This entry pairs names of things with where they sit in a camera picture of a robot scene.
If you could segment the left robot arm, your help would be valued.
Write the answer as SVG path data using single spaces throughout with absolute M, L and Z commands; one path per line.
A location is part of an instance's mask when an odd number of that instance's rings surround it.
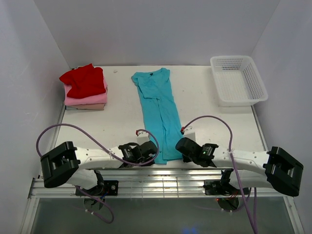
M 97 169 L 149 166 L 154 163 L 156 153 L 157 146 L 152 141 L 140 145 L 131 142 L 108 151 L 76 147 L 67 141 L 40 159 L 44 187 L 72 184 L 98 195 L 103 190 L 104 180 Z

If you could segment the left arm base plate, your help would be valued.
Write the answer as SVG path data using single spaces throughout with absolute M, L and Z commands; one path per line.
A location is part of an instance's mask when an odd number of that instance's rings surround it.
M 97 185 L 94 192 L 97 196 L 116 196 L 118 195 L 118 180 L 105 180 L 103 183 Z

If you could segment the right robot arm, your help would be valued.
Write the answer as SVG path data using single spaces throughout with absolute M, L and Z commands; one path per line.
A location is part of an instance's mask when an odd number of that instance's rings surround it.
M 272 147 L 269 151 L 230 153 L 216 144 L 203 146 L 184 137 L 175 146 L 183 155 L 184 162 L 201 167 L 225 168 L 220 183 L 211 186 L 218 194 L 231 194 L 240 187 L 273 188 L 277 192 L 296 197 L 299 195 L 304 166 L 283 148 Z

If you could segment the teal t shirt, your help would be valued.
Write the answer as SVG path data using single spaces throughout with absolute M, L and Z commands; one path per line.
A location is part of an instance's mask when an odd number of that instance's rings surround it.
M 170 82 L 170 70 L 136 72 L 131 79 L 137 87 L 145 129 L 159 143 L 156 164 L 182 159 L 176 143 L 182 138 L 181 123 Z

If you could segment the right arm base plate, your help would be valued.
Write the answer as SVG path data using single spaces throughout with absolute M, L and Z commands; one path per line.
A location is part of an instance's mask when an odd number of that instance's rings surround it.
M 241 195 L 239 188 L 236 188 L 228 181 L 223 180 L 204 180 L 203 188 L 205 195 Z

